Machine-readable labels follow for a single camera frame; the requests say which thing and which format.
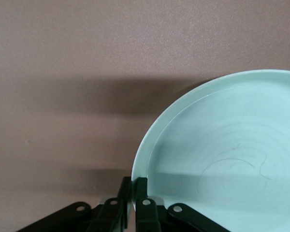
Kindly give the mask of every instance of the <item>plate surface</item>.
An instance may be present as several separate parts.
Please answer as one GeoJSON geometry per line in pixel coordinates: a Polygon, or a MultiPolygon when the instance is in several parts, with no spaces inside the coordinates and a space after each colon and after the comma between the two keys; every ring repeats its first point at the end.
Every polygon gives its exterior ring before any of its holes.
{"type": "Polygon", "coordinates": [[[154,122],[132,179],[232,232],[290,232],[290,71],[207,82],[154,122]]]}

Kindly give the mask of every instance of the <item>mauve background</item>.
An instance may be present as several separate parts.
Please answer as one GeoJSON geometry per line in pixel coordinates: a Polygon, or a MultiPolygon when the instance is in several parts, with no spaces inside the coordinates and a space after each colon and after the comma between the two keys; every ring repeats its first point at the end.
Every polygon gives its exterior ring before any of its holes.
{"type": "Polygon", "coordinates": [[[0,0],[0,232],[115,195],[169,104],[253,69],[290,70],[290,0],[0,0]]]}

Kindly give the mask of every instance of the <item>screw hole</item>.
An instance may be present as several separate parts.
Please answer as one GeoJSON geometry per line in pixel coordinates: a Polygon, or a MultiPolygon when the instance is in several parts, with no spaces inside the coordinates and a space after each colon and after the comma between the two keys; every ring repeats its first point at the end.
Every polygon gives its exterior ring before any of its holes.
{"type": "Polygon", "coordinates": [[[177,212],[177,213],[180,213],[183,211],[183,209],[178,205],[174,206],[173,210],[174,210],[174,212],[177,212]]]}
{"type": "Polygon", "coordinates": [[[111,205],[115,205],[117,203],[118,203],[118,201],[116,201],[116,200],[113,200],[113,201],[110,202],[111,205]]]}
{"type": "Polygon", "coordinates": [[[79,206],[76,208],[76,211],[80,212],[83,211],[85,209],[85,206],[79,206]]]}
{"type": "Polygon", "coordinates": [[[150,205],[150,200],[146,199],[146,200],[143,200],[143,205],[150,205]]]}

